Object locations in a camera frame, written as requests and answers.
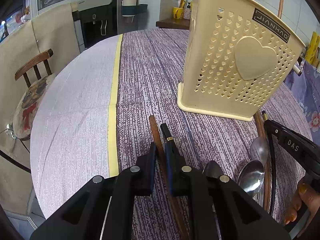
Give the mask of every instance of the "beige plastic basket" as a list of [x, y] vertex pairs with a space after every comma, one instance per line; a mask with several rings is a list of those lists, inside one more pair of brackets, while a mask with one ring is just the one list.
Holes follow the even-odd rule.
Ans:
[[178, 106], [251, 121], [305, 47], [254, 0], [193, 0]]

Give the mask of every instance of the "seat cushion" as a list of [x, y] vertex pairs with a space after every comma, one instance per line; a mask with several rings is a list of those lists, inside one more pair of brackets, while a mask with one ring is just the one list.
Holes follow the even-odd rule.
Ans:
[[13, 117], [13, 130], [19, 139], [30, 139], [33, 120], [55, 76], [52, 74], [35, 81], [22, 96]]

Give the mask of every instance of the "screw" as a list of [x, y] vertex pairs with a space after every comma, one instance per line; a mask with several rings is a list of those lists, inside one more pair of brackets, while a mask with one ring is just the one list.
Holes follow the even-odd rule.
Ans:
[[138, 172], [138, 171], [140, 171], [140, 167], [139, 167], [139, 166], [132, 166], [132, 167], [130, 168], [130, 171], [131, 171], [131, 172]]
[[224, 183], [226, 183], [230, 180], [230, 178], [227, 175], [221, 175], [219, 179], [220, 179], [220, 181], [222, 181]]
[[101, 176], [94, 176], [94, 177], [92, 178], [92, 181], [93, 181], [94, 183], [100, 183], [100, 182], [102, 181], [102, 177], [101, 177]]
[[182, 170], [183, 172], [190, 172], [192, 169], [191, 169], [190, 166], [183, 166], [183, 167], [181, 168], [181, 170]]

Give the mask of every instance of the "orange nail polish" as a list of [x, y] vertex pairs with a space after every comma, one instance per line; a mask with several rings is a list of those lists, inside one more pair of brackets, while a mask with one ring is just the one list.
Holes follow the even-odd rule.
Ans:
[[305, 183], [302, 183], [299, 187], [299, 193], [303, 195], [307, 190], [308, 190], [308, 186]]

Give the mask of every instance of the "large heart decoration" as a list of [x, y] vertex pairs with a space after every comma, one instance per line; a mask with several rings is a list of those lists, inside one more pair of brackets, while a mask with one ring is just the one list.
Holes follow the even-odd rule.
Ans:
[[258, 78], [277, 64], [274, 49], [262, 47], [254, 37], [241, 38], [235, 47], [238, 72], [243, 80]]

